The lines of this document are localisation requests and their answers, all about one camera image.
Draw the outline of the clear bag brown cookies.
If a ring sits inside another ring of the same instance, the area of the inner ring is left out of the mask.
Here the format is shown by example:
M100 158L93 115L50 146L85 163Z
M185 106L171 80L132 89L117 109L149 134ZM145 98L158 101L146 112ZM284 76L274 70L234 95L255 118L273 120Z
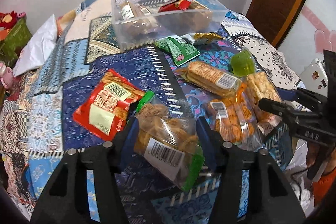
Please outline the clear bag brown cookies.
M181 190L190 190L205 162L195 120L172 117L151 90L139 101L135 117L139 122L135 153Z

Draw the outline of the round brown biscuit roll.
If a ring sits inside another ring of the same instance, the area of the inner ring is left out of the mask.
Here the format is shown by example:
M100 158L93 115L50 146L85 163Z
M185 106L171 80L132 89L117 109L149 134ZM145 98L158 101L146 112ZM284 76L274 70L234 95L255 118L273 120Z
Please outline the round brown biscuit roll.
M139 6L130 1L122 3L121 16L126 21L127 33L132 36L147 35L158 28L158 22L154 16L141 16Z

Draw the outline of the large red snack bag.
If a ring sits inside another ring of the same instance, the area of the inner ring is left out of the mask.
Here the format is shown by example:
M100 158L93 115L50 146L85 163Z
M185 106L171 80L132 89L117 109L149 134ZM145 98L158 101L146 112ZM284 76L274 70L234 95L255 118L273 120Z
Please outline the large red snack bag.
M193 0L170 0L165 2L158 12L185 11L189 8Z

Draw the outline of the tan cracker block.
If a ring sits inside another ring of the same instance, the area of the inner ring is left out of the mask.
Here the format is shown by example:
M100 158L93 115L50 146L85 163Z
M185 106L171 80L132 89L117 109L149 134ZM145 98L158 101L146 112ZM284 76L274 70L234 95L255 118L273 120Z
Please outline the tan cracker block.
M190 3L187 13L187 23L195 32L205 30L212 21L213 13L208 7L194 0Z

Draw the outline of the orange small cracker bag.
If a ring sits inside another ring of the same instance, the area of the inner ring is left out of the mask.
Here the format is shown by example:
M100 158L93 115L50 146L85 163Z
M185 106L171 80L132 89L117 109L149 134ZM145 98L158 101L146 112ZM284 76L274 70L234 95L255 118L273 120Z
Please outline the orange small cracker bag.
M218 98L207 104L214 130L224 141L239 148L256 151L262 145L261 133L249 99L244 94L247 85L242 83L236 94Z

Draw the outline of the pale stick cracker bag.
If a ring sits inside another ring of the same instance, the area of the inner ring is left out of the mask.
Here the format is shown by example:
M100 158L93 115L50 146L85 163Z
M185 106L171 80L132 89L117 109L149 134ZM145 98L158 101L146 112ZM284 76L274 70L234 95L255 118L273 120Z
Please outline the pale stick cracker bag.
M281 99L265 72L249 74L244 82L247 85L245 93L257 118L257 126L260 132L267 136L281 122L281 118L272 113L262 111L259 108L259 101L267 98L281 102Z

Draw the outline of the red fried snack bag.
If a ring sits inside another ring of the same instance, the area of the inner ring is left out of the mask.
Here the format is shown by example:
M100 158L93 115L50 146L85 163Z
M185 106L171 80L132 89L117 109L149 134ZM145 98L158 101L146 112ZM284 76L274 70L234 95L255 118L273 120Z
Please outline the red fried snack bag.
M145 92L125 77L108 69L89 98L73 114L73 120L96 137L113 140L126 126L130 106Z

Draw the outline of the white laptop with stickers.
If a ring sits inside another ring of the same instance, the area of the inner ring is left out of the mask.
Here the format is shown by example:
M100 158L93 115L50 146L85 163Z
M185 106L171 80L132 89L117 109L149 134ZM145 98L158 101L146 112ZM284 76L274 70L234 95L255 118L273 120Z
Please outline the white laptop with stickers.
M307 90L327 97L327 75L320 59L314 59L299 77Z

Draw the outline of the green jelly cup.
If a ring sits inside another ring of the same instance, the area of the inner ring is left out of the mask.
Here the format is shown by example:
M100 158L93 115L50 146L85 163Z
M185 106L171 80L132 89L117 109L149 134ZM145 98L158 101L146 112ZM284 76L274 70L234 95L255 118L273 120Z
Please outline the green jelly cup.
M243 48L231 58L232 73L238 77L244 77L256 72L256 64L252 53Z

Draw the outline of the orange cracker sleeve pack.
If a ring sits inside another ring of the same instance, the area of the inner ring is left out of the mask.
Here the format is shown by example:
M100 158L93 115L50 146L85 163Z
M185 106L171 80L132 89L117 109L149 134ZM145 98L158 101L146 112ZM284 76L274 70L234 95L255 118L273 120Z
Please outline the orange cracker sleeve pack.
M241 79L202 61L191 61L175 73L186 82L223 98L237 95L242 86Z

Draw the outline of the green snack packet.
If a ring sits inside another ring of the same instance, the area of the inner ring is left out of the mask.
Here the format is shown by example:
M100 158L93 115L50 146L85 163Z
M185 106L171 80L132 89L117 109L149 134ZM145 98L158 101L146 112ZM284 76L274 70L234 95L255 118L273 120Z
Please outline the green snack packet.
M201 53L184 38L167 37L154 43L159 49L169 53L174 64L180 67L197 58Z

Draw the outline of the clear plastic storage bin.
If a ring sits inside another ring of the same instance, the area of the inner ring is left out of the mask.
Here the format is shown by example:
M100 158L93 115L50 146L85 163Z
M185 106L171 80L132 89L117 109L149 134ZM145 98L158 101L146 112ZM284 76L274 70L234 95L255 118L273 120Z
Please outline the clear plastic storage bin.
M139 36L132 36L127 33L125 28L126 21L121 16L121 5L125 1L130 1L137 6L146 6L158 22L157 30L150 34ZM112 26L121 51L124 52L145 44L151 44L166 37L217 32L228 12L228 9L218 0L196 0L209 8L213 13L213 18L205 30L195 32L187 23L187 13L190 10L158 12L159 8L167 1L170 0L112 0Z

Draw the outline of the brown striped biscuit pack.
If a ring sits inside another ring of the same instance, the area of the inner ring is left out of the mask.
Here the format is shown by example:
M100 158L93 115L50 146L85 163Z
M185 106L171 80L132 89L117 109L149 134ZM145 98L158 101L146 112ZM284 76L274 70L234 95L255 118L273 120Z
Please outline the brown striped biscuit pack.
M146 6L139 6L139 10L141 12L141 16L151 16L151 12Z

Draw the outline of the pink plush toy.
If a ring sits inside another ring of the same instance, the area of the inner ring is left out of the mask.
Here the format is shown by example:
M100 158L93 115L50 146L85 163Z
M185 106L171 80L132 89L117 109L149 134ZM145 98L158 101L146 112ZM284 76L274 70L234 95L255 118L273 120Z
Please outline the pink plush toy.
M6 90L10 90L13 86L14 76L13 70L3 61L0 61L0 77L1 83Z

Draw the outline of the green storage crate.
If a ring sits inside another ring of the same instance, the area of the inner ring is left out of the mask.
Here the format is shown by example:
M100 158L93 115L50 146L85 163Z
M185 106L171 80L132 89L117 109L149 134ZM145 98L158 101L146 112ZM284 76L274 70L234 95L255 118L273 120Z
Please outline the green storage crate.
M25 12L1 13L1 61L7 66L15 65L31 37Z

